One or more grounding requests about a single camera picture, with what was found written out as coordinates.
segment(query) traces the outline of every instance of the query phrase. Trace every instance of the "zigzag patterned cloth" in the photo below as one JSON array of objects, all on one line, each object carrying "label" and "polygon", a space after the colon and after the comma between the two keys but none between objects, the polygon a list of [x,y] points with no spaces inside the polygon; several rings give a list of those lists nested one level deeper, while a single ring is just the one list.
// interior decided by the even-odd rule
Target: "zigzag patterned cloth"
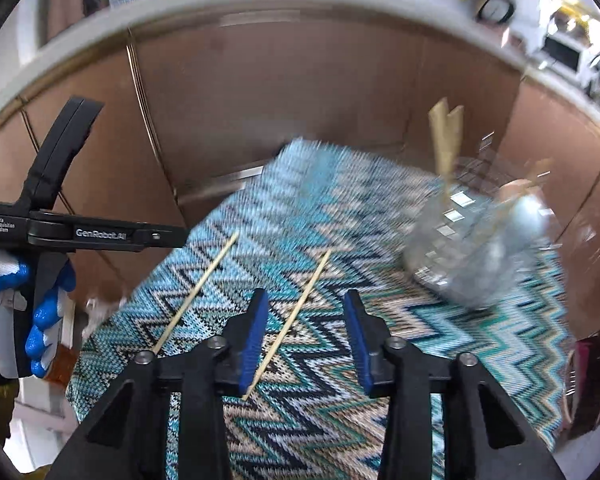
[{"label": "zigzag patterned cloth", "polygon": [[[150,348],[235,230],[221,266],[176,327],[164,354],[220,333],[253,289],[271,301],[268,348],[327,248],[333,255],[298,320],[248,401],[225,399],[234,479],[375,479],[388,401],[356,381],[341,295],[360,291],[368,312],[425,352],[477,354],[549,447],[560,424],[569,333],[562,321],[557,256],[496,308],[468,312],[441,302],[401,268],[405,235],[437,186],[429,173],[379,156],[296,140],[246,189],[229,197],[85,343],[68,387],[82,420],[139,350]],[[177,478],[177,396],[172,397],[167,476]],[[434,478],[443,477],[440,400],[434,398]]]}]

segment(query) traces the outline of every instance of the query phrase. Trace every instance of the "hand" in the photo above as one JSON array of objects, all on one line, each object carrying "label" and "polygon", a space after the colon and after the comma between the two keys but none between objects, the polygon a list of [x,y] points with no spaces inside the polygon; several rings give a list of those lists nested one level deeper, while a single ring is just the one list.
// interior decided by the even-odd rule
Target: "hand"
[{"label": "hand", "polygon": [[[0,308],[17,308],[23,310],[25,300],[13,289],[30,279],[30,269],[23,262],[0,250]],[[25,352],[31,359],[31,373],[39,378],[46,375],[53,358],[56,356],[64,305],[68,301],[67,293],[75,288],[75,272],[67,261],[60,271],[55,285],[43,297],[40,305],[33,312],[33,327],[25,343]],[[14,348],[0,347],[0,369],[7,361],[14,360]]]}]

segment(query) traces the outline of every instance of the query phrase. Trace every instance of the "metal bolt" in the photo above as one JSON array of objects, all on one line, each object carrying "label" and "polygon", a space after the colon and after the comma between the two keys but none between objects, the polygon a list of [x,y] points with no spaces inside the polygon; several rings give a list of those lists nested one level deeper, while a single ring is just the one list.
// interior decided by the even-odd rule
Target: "metal bolt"
[{"label": "metal bolt", "polygon": [[475,366],[478,364],[478,358],[471,352],[463,352],[460,354],[460,362],[464,366]]},{"label": "metal bolt", "polygon": [[206,340],[206,345],[214,350],[219,350],[226,346],[226,339],[221,335],[215,335]]},{"label": "metal bolt", "polygon": [[407,342],[397,335],[392,335],[391,337],[385,339],[384,344],[389,348],[393,348],[394,350],[399,350],[400,348],[407,346]]},{"label": "metal bolt", "polygon": [[155,354],[151,350],[141,350],[134,357],[134,361],[139,365],[147,365],[154,360]]}]

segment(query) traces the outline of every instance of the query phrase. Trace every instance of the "chevron tablecloth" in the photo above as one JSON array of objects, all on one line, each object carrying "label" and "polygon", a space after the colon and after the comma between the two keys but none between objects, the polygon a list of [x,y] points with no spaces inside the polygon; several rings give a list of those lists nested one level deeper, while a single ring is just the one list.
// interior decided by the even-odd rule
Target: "chevron tablecloth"
[{"label": "chevron tablecloth", "polygon": [[[340,297],[360,291],[370,313],[425,352],[477,354],[547,446],[560,424],[563,322],[557,255],[488,312],[441,302],[408,280],[400,251],[436,179],[380,156],[296,140],[260,177],[192,230],[85,343],[67,394],[82,420],[141,349],[160,337],[190,288],[235,230],[240,237],[162,352],[186,352],[243,311],[254,288],[271,311],[264,348],[279,332],[327,248],[333,255],[248,401],[226,399],[235,479],[375,479],[388,401],[367,399],[356,381]],[[434,478],[443,475],[440,400],[434,396]],[[167,476],[177,478],[173,396]]]}]

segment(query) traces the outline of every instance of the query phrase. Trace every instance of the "countertop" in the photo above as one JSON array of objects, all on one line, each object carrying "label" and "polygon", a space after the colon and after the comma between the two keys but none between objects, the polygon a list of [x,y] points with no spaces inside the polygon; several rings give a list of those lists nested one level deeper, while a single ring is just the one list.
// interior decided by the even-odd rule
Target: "countertop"
[{"label": "countertop", "polygon": [[[203,9],[213,4],[236,4],[250,0],[136,0],[121,7],[102,10],[85,18],[38,51],[0,90],[0,111],[22,90],[49,70],[79,52],[127,28],[173,14]],[[357,6],[423,23],[489,52],[523,75],[547,86],[589,116],[600,126],[600,109],[559,76],[531,66],[526,57],[510,46],[501,47],[493,33],[459,12],[437,6],[430,0],[311,0],[317,4]]]}]

